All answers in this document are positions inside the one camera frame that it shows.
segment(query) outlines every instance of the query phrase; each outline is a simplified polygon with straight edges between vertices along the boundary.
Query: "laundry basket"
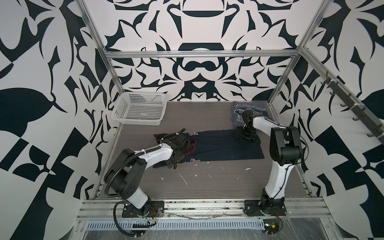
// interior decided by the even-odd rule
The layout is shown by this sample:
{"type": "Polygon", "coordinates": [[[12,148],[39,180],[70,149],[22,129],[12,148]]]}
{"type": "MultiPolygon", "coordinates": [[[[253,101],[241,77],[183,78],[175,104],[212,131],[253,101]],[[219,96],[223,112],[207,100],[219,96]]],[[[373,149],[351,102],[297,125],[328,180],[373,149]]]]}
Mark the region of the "laundry basket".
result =
{"type": "Polygon", "coordinates": [[[165,93],[124,92],[111,118],[123,124],[160,125],[166,111],[165,93]]]}

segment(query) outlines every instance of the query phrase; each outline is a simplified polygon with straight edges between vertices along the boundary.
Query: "wood grain surface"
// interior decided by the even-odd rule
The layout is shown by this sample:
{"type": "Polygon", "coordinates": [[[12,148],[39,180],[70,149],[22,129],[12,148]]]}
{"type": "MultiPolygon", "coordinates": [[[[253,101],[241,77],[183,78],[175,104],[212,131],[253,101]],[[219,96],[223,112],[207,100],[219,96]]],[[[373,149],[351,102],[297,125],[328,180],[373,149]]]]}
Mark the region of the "wood grain surface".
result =
{"type": "MultiPolygon", "coordinates": [[[[168,102],[159,126],[124,125],[113,161],[119,153],[156,145],[153,134],[233,129],[230,102],[168,102]]],[[[176,169],[149,168],[140,187],[151,198],[243,198],[259,197],[266,186],[272,159],[269,136],[258,131],[264,159],[185,162],[176,169]]],[[[300,178],[293,170],[285,189],[286,197],[307,197],[300,178]]]]}

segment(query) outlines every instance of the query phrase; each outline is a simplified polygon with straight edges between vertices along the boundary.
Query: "clear plastic sheet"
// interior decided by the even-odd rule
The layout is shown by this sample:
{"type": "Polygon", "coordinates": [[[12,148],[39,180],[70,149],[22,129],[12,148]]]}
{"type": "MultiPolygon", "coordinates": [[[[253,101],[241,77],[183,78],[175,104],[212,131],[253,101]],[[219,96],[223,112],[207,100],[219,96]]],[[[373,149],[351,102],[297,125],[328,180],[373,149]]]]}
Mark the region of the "clear plastic sheet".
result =
{"type": "MultiPolygon", "coordinates": [[[[133,239],[118,230],[86,230],[84,240],[125,240],[133,239]]],[[[142,240],[323,240],[329,239],[320,218],[283,219],[283,228],[274,235],[267,235],[260,230],[223,229],[223,230],[148,230],[142,240]]]]}

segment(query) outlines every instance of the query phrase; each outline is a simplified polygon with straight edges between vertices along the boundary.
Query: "navy t-shirt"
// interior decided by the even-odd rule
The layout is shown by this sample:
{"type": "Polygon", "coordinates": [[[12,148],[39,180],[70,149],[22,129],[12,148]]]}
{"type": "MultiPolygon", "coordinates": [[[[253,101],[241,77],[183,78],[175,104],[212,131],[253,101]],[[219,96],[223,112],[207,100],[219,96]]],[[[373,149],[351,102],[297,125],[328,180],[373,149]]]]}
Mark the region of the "navy t-shirt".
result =
{"type": "MultiPolygon", "coordinates": [[[[195,143],[194,149],[191,147],[192,152],[185,154],[187,157],[181,162],[264,158],[259,139],[255,142],[250,142],[243,138],[236,138],[235,133],[236,129],[183,133],[184,136],[195,143]]],[[[155,136],[159,140],[164,135],[158,134],[155,136]]],[[[165,165],[165,161],[159,162],[154,165],[154,168],[165,165]]]]}

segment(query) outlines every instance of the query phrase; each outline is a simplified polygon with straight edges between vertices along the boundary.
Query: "patterned wall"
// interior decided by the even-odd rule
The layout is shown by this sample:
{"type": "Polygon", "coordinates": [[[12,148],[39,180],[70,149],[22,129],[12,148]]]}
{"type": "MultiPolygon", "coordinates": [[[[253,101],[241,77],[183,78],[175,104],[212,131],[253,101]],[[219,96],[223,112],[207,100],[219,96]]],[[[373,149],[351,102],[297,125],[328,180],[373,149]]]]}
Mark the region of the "patterned wall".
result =
{"type": "Polygon", "coordinates": [[[73,0],[0,3],[1,239],[68,238],[117,123],[73,0]]]}
{"type": "MultiPolygon", "coordinates": [[[[309,44],[381,119],[383,19],[381,0],[335,0],[309,44]]],[[[369,130],[322,81],[301,58],[273,105],[280,122],[297,126],[306,139],[310,157],[301,167],[344,236],[384,237],[384,146],[367,137],[369,130]]]]}
{"type": "MultiPolygon", "coordinates": [[[[295,49],[321,0],[86,0],[109,51],[295,49]]],[[[288,57],[114,59],[128,91],[267,100],[288,57]]]]}

